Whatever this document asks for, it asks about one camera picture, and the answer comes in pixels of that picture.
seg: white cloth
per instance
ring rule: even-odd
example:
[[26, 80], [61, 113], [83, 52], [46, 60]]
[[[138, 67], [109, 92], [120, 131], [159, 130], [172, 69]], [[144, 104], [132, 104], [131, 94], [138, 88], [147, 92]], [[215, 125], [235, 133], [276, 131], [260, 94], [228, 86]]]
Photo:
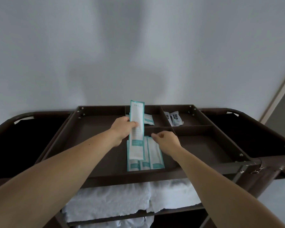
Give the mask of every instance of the white cloth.
[[134, 214], [149, 208], [150, 183], [80, 189], [62, 209], [66, 222]]
[[147, 216], [142, 218], [131, 218], [118, 221], [100, 222], [94, 224], [87, 224], [77, 226], [77, 228], [150, 228], [154, 221], [154, 216]]
[[80, 189], [62, 209], [66, 222], [158, 212], [200, 203], [187, 178]]
[[176, 209], [201, 203], [189, 179], [150, 182], [151, 198], [147, 212]]

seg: hand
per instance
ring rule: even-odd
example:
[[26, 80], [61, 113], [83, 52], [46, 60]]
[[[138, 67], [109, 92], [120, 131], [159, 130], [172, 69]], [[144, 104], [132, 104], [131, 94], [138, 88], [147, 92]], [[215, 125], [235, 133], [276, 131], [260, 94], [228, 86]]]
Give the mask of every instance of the hand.
[[121, 118], [117, 118], [112, 124], [110, 130], [115, 132], [117, 138], [115, 146], [119, 146], [122, 140], [130, 134], [131, 129], [139, 125], [138, 122], [129, 121], [129, 117], [124, 116]]
[[178, 137], [170, 131], [162, 131], [158, 134], [151, 134], [153, 140], [158, 143], [160, 149], [165, 153], [173, 157], [174, 152], [178, 147], [181, 147]]

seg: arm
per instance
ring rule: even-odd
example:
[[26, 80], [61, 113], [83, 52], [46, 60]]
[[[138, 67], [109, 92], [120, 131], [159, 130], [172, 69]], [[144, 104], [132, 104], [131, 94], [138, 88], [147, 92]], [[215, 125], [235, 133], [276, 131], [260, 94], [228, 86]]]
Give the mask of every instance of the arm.
[[137, 122], [121, 117], [111, 129], [18, 174], [0, 187], [0, 227], [43, 227], [79, 190], [104, 155]]
[[238, 185], [181, 147], [175, 134], [152, 134], [160, 149], [179, 163], [218, 228], [285, 225], [262, 203]]

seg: teal label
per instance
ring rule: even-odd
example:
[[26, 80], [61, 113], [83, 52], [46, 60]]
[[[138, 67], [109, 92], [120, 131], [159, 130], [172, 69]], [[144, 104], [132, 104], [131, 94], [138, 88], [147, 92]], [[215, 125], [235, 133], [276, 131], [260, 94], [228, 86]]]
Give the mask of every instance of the teal label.
[[150, 167], [150, 163], [149, 162], [143, 162], [143, 167]]
[[131, 169], [134, 169], [134, 168], [139, 169], [139, 164], [138, 163], [132, 163], [132, 164], [130, 164], [130, 168]]
[[143, 146], [143, 140], [132, 140], [133, 146]]
[[163, 164], [160, 164], [160, 163], [153, 164], [153, 169], [163, 169], [163, 168], [164, 168]]
[[153, 120], [146, 119], [146, 118], [145, 118], [145, 121], [146, 121], [146, 122], [153, 122]]

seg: left hand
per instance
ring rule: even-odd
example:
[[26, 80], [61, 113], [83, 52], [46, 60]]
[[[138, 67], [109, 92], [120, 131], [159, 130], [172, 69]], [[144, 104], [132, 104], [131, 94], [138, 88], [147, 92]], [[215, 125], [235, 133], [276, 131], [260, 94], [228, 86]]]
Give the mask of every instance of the left hand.
[[112, 124], [111, 129], [116, 133], [117, 140], [115, 146], [119, 146], [122, 140], [128, 136], [131, 132], [133, 127], [137, 127], [139, 124], [138, 122], [129, 122], [129, 117], [121, 117], [117, 118], [115, 122]]

